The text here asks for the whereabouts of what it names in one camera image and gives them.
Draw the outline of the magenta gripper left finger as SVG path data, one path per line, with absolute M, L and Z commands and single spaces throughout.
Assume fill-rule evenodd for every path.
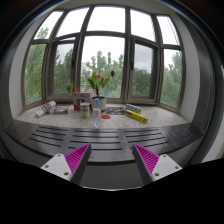
M 42 169 L 79 185 L 90 154 L 91 144 L 87 143 L 65 155 L 56 154 Z

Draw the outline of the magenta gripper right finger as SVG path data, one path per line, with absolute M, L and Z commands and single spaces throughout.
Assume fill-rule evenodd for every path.
M 132 153 L 144 185 L 150 184 L 182 169 L 182 167 L 167 154 L 158 155 L 137 144 L 133 145 Z

